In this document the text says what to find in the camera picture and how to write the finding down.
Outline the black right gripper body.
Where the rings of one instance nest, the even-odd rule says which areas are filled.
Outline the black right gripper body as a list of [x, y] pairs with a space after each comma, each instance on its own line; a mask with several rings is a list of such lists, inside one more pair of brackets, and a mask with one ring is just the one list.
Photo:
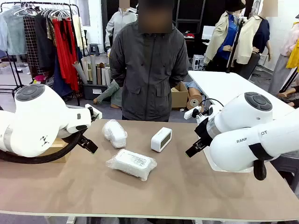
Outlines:
[[207, 123], [208, 117], [200, 122], [200, 124], [195, 128], [195, 133], [198, 135], [199, 139], [201, 139], [202, 142], [206, 144], [206, 146], [210, 146], [213, 139], [207, 132]]

